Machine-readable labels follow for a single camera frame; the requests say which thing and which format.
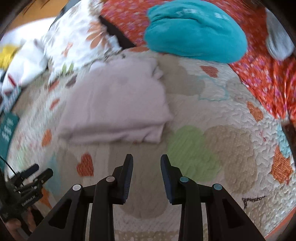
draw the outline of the yellow cloth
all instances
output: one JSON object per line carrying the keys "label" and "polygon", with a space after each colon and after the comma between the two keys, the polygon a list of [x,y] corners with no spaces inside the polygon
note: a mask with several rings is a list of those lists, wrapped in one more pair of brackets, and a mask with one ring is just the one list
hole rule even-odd
{"label": "yellow cloth", "polygon": [[7,70],[19,47],[7,44],[0,48],[0,69]]}

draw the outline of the gray sock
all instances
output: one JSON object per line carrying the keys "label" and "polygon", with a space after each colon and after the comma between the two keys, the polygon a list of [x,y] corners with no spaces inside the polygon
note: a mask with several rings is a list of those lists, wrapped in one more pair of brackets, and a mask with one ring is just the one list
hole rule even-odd
{"label": "gray sock", "polygon": [[284,27],[267,8],[266,25],[268,37],[266,39],[266,47],[270,55],[277,60],[284,60],[294,51],[294,44]]}

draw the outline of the white pillow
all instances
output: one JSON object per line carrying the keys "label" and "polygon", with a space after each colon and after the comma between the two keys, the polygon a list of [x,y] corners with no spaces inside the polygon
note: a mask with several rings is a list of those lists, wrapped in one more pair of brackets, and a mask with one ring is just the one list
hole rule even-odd
{"label": "white pillow", "polygon": [[116,36],[110,37],[99,21],[102,6],[101,0],[81,0],[42,37],[51,71],[49,84],[58,76],[69,74],[95,60],[105,60],[121,50]]}
{"label": "white pillow", "polygon": [[11,61],[2,86],[2,93],[9,93],[16,87],[30,84],[47,67],[48,59],[38,40],[28,40]]}

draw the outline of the teal towel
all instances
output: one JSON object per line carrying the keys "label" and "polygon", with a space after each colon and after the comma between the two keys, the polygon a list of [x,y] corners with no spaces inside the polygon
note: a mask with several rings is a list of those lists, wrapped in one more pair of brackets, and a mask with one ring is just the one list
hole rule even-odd
{"label": "teal towel", "polygon": [[247,50],[246,35],[223,10],[200,0],[175,0],[147,12],[144,40],[157,52],[232,63]]}

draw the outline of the folded lavender towel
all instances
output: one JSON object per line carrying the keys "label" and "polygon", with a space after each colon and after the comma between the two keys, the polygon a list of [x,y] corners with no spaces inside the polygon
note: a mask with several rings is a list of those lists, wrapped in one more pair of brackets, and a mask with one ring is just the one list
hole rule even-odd
{"label": "folded lavender towel", "polygon": [[67,99],[57,134],[71,143],[160,142],[172,120],[154,58],[126,58],[92,69]]}

